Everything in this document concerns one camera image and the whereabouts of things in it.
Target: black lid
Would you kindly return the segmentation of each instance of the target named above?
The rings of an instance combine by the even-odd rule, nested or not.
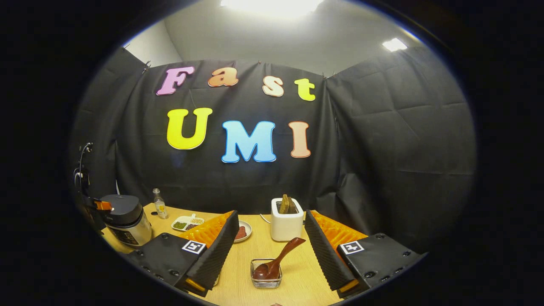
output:
[[[129,225],[140,217],[142,207],[140,200],[133,195],[110,194],[100,199],[110,202],[111,211],[100,211],[104,222],[110,225]]]

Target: white toaster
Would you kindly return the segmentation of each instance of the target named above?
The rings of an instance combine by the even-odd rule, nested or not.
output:
[[[291,198],[295,204],[297,213],[279,213],[277,203],[281,203],[282,198],[272,199],[270,220],[270,235],[275,241],[289,241],[302,234],[302,218],[304,212],[300,204]]]

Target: pink letter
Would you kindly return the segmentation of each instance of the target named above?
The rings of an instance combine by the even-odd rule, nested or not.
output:
[[[187,76],[187,74],[192,74],[193,72],[195,72],[194,67],[168,69],[166,71],[166,78],[164,79],[163,86],[159,89],[157,95],[162,96],[175,93],[176,88],[174,88],[174,83],[177,83],[178,86],[181,86],[181,84],[183,84],[183,81],[185,81],[185,77]]]
[[[304,158],[310,156],[310,150],[306,145],[306,129],[308,123],[303,121],[289,122],[289,127],[293,130],[293,151],[291,156],[295,158]]]

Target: green food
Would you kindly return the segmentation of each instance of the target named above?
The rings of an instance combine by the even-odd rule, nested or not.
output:
[[[185,225],[187,225],[187,223],[176,222],[176,223],[174,223],[174,228],[183,229],[185,227]]]

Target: glass bottle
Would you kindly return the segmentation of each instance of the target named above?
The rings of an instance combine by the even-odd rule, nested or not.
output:
[[[155,208],[157,209],[157,214],[159,218],[161,219],[167,219],[168,218],[168,212],[166,211],[166,204],[164,204],[163,198],[160,196],[160,190],[159,188],[153,189],[153,195],[155,203]]]

